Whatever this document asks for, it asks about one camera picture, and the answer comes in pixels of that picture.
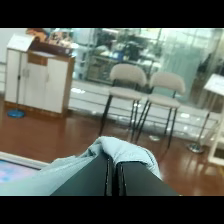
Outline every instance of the bar stool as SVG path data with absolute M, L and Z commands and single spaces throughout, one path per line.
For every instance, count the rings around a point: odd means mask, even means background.
M 135 125 L 136 125 L 136 119 L 137 119 L 137 113 L 138 113 L 138 105 L 139 105 L 139 101 L 142 99 L 142 94 L 138 92 L 137 90 L 139 90 L 140 87 L 143 87 L 146 85 L 146 74 L 141 68 L 135 65 L 117 64 L 112 68 L 110 72 L 110 79 L 113 81 L 113 87 L 109 89 L 109 97 L 108 97 L 107 104 L 101 119 L 99 136 L 101 136 L 103 132 L 103 128 L 105 125 L 107 113 L 110 108 L 112 98 L 116 97 L 120 99 L 133 100 L 131 118 L 130 118 L 130 124 L 129 124 L 129 126 L 131 127 L 132 118 L 134 115 L 134 124 L 132 127 L 132 136 L 131 136 L 131 141 L 132 141 L 134 137 L 135 128 L 136 128 Z M 118 80 L 129 81 L 134 83 L 135 90 L 129 89 L 129 88 L 123 88 L 123 87 L 115 87 L 116 82 Z
M 146 101 L 146 104 L 144 106 L 143 112 L 141 114 L 141 117 L 140 117 L 138 125 L 137 125 L 137 129 L 139 127 L 140 128 L 139 128 L 139 131 L 138 131 L 138 134 L 136 137 L 136 143 L 138 142 L 139 136 L 142 132 L 142 128 L 145 123 L 145 120 L 148 115 L 151 104 L 157 104 L 160 106 L 170 108 L 164 134 L 166 134 L 166 131 L 167 131 L 167 127 L 168 127 L 168 124 L 170 121 L 170 115 L 171 115 L 172 109 L 175 110 L 173 122 L 172 122 L 172 126 L 171 126 L 171 131 L 170 131 L 170 136 L 169 136 L 169 141 L 168 141 L 168 147 L 167 147 L 167 148 L 169 148 L 170 142 L 172 139 L 177 109 L 180 107 L 180 103 L 175 99 L 175 95 L 176 95 L 176 92 L 178 92 L 181 95 L 183 95 L 185 93 L 185 83 L 184 83 L 184 80 L 182 79 L 182 77 L 180 77 L 177 74 L 168 73 L 168 72 L 156 72 L 155 74 L 152 75 L 149 85 L 151 88 L 151 93 L 148 95 L 148 100 Z M 155 87 L 163 87 L 163 88 L 173 90 L 174 91 L 173 98 L 164 96 L 161 94 L 152 93 L 153 89 Z

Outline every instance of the chair backrest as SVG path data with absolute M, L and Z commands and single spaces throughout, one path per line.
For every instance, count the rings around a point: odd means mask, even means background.
M 140 86 L 146 84 L 145 72 L 141 68 L 130 64 L 115 65 L 110 72 L 110 79 L 112 81 L 115 79 L 130 81 Z
M 177 91 L 183 95 L 185 93 L 185 83 L 181 76 L 169 72 L 156 72 L 152 75 L 150 87 L 163 87 Z

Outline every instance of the light blue cloth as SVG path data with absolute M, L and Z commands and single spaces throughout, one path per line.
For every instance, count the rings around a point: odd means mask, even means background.
M 125 161 L 142 162 L 161 179 L 158 164 L 150 151 L 114 137 L 100 137 L 80 156 L 56 159 L 34 176 L 0 184 L 0 196 L 51 195 L 102 151 L 112 157 L 115 165 Z

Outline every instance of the white wall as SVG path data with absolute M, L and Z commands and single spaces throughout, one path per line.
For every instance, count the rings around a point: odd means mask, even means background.
M 0 62 L 6 63 L 6 47 L 14 33 L 25 33 L 27 28 L 0 28 Z

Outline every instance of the blue base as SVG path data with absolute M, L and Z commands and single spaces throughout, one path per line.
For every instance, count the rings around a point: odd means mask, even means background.
M 18 110 L 18 109 L 12 109 L 10 111 L 8 111 L 8 116 L 9 117 L 13 117 L 13 118 L 21 118 L 25 116 L 25 112 L 22 110 Z

